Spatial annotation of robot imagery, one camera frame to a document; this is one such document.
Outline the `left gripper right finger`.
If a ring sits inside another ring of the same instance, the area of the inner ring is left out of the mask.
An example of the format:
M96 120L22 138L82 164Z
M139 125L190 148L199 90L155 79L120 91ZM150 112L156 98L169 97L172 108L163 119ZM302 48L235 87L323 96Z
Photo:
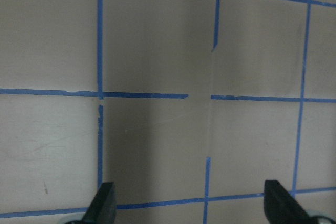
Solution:
M277 180L265 180L264 214L271 224L312 223L307 212Z

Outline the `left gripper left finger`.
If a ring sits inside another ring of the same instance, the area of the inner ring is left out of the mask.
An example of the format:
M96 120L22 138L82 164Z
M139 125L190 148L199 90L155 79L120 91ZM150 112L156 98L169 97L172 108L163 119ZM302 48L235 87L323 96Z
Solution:
M82 223L113 224L117 214L114 182L102 183L85 212Z

